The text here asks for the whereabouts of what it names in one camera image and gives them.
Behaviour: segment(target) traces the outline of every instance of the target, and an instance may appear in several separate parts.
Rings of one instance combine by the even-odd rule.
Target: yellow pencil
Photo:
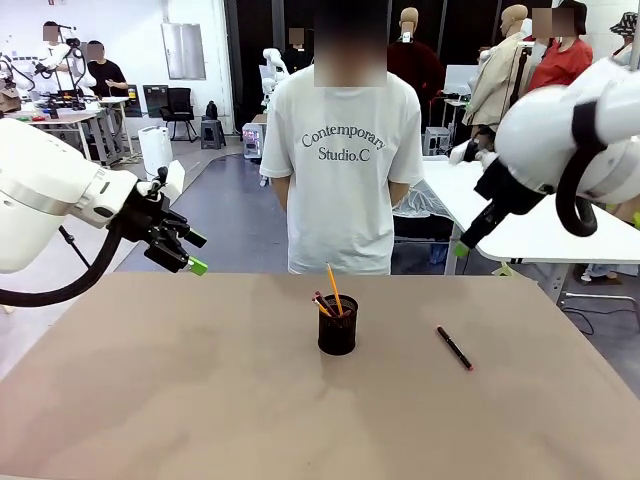
[[[331,271],[331,265],[327,263],[327,271],[329,272],[329,280],[331,281],[331,288],[333,288],[333,294],[336,296],[336,304],[338,304],[338,312],[342,316],[342,302],[340,302],[340,295],[338,294],[338,287],[336,285],[336,279],[333,276],[333,271]]]
[[[313,299],[313,303],[315,303],[315,304],[318,306],[318,308],[320,309],[320,311],[321,311],[324,315],[326,315],[327,317],[330,317],[330,316],[331,316],[331,314],[330,314],[329,312],[327,312],[327,309],[326,309],[326,308],[324,308],[324,307],[322,306],[322,304],[321,304],[319,301],[317,301],[315,298]]]

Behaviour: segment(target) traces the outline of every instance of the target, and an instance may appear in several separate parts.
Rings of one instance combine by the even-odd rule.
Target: white trash bin
[[[138,138],[147,180],[153,180],[158,176],[159,168],[168,167],[173,161],[169,129],[166,127],[143,128],[138,130]]]

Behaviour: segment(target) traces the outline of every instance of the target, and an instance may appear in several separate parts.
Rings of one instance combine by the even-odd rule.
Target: floor
[[[187,184],[193,182],[174,209],[187,216],[190,224],[208,238],[204,248],[189,248],[190,253],[217,272],[286,272],[286,219],[270,189],[260,188],[258,167],[239,155],[241,145],[224,150],[200,150],[198,144],[174,143],[175,156],[188,171]],[[142,174],[141,166],[127,168]],[[81,249],[89,256],[99,248],[104,232],[92,229],[75,219],[65,223]],[[120,271],[159,271],[147,260],[143,245],[123,245],[111,268]],[[478,254],[468,263],[460,262],[458,273],[487,275],[498,268]],[[533,266],[519,266],[519,271],[534,279],[541,275]],[[56,236],[28,269],[0,277],[0,288],[12,290],[51,289],[76,278],[83,266],[64,242]],[[393,256],[393,273],[397,275],[440,275],[442,265],[429,263],[429,246],[398,245]],[[584,287],[569,279],[572,292],[637,295],[640,280],[623,277],[615,287]],[[0,378],[26,353],[38,338],[69,307],[69,303],[37,310],[19,309],[14,314],[0,314]],[[607,312],[628,309],[618,302],[572,301],[571,306]],[[640,396],[640,332],[633,314],[588,314],[595,334],[588,337]],[[571,319],[580,329],[588,325],[578,316]]]

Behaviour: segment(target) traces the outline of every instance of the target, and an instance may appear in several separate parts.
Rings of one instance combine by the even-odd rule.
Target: man in black shirt
[[[120,67],[104,57],[104,45],[91,40],[88,52],[89,58],[95,59],[88,65],[89,73],[97,82],[95,87],[91,87],[93,93],[99,97],[128,97],[129,85]]]

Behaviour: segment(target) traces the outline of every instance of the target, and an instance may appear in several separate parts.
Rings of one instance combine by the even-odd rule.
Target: blue floor
[[[192,227],[208,238],[201,250],[187,247],[190,253],[209,265],[210,271],[243,273],[283,273],[287,271],[287,229],[285,214],[269,188],[261,188],[258,166],[241,155],[215,160],[193,182],[174,205],[185,215]],[[118,268],[119,271],[162,271],[147,260],[144,245],[138,245]],[[487,275],[498,268],[495,262],[473,253],[465,264],[458,264],[458,273]],[[518,270],[539,280],[532,266]],[[397,245],[393,255],[394,275],[442,275],[443,265],[429,263],[429,246]],[[620,277],[623,285],[585,287],[573,278],[566,288],[574,293],[635,296],[640,292],[640,280]],[[572,300],[572,307],[608,312],[628,309],[619,302]],[[629,312],[609,315],[587,314],[595,334],[589,340],[618,371],[640,397],[640,331],[635,316]],[[581,330],[589,325],[577,315],[570,318]]]

